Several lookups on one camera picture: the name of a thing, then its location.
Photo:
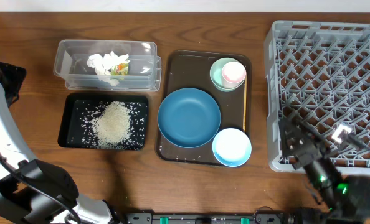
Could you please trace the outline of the light blue white bowl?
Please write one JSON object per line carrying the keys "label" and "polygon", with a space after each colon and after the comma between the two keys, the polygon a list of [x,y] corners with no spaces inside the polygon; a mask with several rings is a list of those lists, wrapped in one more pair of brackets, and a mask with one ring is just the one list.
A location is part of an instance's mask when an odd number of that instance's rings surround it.
{"label": "light blue white bowl", "polygon": [[239,167],[251,156],[252,144],[248,135],[235,128],[219,131],[212,142],[214,157],[224,166]]}

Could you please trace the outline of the white tissue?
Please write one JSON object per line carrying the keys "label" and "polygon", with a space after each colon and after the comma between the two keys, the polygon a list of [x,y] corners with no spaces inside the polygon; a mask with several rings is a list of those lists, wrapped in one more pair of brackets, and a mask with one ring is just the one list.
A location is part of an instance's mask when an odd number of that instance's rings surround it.
{"label": "white tissue", "polygon": [[93,68],[94,70],[111,70],[111,68],[115,65],[121,63],[130,63],[129,55],[117,55],[114,51],[111,51],[109,54],[105,54],[104,56],[100,54],[93,54],[88,57],[87,66]]}
{"label": "white tissue", "polygon": [[98,69],[96,69],[95,72],[96,72],[96,74],[98,76],[98,79],[100,81],[107,82],[111,86],[117,86],[120,83],[116,78],[112,77],[111,72],[109,70],[104,70],[104,69],[98,70]]}

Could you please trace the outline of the green orange snack wrapper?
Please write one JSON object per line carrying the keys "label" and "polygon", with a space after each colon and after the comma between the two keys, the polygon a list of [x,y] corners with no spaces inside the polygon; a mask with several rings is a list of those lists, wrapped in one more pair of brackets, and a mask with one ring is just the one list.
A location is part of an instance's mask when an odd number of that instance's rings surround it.
{"label": "green orange snack wrapper", "polygon": [[116,75],[127,75],[128,74],[128,63],[121,63],[111,68],[110,72],[113,76]]}

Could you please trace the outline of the white rice pile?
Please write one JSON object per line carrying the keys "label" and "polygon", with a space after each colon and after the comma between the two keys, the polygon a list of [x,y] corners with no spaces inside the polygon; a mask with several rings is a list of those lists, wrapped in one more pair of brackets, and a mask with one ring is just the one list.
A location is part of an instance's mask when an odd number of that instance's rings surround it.
{"label": "white rice pile", "polygon": [[139,151],[145,145],[148,105],[144,102],[84,102],[79,143],[94,149]]}

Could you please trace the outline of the dark blue plate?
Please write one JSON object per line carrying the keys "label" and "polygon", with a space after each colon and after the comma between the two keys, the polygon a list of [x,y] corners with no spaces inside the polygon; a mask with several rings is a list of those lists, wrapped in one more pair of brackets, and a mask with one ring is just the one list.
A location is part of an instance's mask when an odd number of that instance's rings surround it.
{"label": "dark blue plate", "polygon": [[171,144],[196,148],[207,144],[221,125],[216,100],[197,88],[182,88],[164,98],[158,110],[158,128]]}

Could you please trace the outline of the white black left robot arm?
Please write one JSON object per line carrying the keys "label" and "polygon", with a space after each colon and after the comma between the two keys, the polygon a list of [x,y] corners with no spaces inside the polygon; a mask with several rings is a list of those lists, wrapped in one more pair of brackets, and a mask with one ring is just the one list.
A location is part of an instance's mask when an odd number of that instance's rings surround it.
{"label": "white black left robot arm", "polygon": [[0,217],[12,223],[121,223],[104,200],[79,194],[63,168],[39,160],[16,126],[9,107],[26,77],[0,62]]}

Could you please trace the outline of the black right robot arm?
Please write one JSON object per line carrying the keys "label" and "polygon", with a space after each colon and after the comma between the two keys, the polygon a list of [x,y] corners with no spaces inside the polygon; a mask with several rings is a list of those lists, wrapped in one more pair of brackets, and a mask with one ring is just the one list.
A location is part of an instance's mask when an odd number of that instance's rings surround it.
{"label": "black right robot arm", "polygon": [[305,123],[283,118],[278,125],[282,154],[295,158],[293,168],[304,169],[314,190],[329,208],[328,212],[299,208],[286,222],[364,223],[370,219],[370,178],[343,178],[330,160],[324,138]]}

